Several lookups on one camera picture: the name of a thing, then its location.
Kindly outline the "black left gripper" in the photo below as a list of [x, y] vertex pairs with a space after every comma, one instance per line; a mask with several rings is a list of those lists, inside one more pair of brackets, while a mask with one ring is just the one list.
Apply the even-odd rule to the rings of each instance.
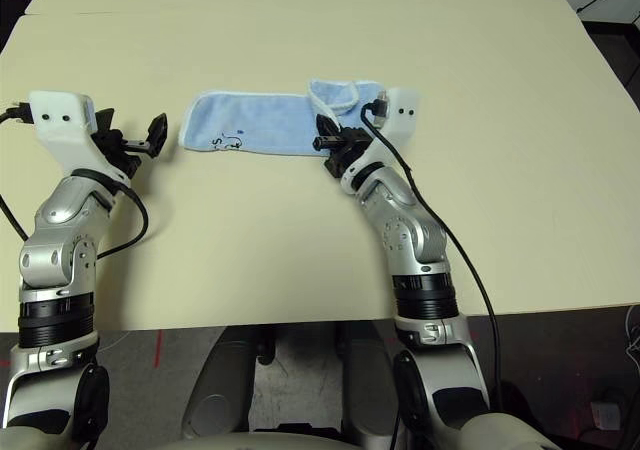
[[126, 140], [118, 129], [111, 129], [114, 108], [95, 113], [96, 146], [107, 161], [131, 179], [142, 163], [139, 154], [156, 158], [168, 135], [168, 120], [165, 113], [157, 115], [150, 123], [146, 140]]

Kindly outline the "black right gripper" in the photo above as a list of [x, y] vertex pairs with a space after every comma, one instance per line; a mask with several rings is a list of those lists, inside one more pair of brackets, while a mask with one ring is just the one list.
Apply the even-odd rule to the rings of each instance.
[[372, 137], [364, 129], [340, 127], [322, 114], [316, 116], [316, 129], [318, 136], [312, 143], [313, 148], [329, 151], [324, 166], [335, 179], [341, 178], [372, 142]]

